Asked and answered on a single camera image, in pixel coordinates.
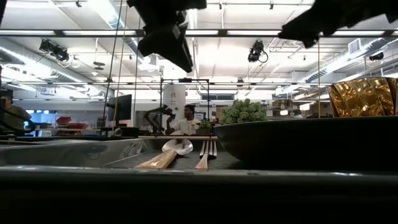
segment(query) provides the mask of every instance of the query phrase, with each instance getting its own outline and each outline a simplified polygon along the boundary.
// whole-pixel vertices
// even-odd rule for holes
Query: gold foil bag
[[[396,94],[395,78],[360,78],[329,87],[335,117],[395,115]]]

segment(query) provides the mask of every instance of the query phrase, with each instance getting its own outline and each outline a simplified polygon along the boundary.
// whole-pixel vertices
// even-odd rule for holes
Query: large dark bowl
[[[398,117],[322,118],[216,127],[235,158],[276,169],[398,170]]]

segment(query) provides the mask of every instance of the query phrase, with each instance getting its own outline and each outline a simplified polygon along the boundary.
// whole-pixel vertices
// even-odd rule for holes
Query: white cloth
[[[192,135],[197,133],[197,129],[199,129],[200,121],[197,119],[193,119],[191,121],[187,119],[182,119],[177,122],[174,126],[174,130],[180,131],[181,134]]]

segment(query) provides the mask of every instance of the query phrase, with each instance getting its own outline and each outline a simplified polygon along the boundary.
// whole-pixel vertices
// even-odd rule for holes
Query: window
[[[201,98],[203,100],[208,99],[207,94],[202,94]],[[235,94],[209,94],[210,100],[234,100]]]

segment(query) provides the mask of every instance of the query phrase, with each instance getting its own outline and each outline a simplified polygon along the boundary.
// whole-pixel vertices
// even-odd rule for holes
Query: wooden utensil
[[[138,169],[166,169],[170,163],[175,159],[178,155],[187,155],[192,152],[193,145],[192,142],[183,139],[182,141],[178,141],[176,139],[172,139],[163,145],[162,151],[158,156],[153,157],[152,159],[135,166]]]

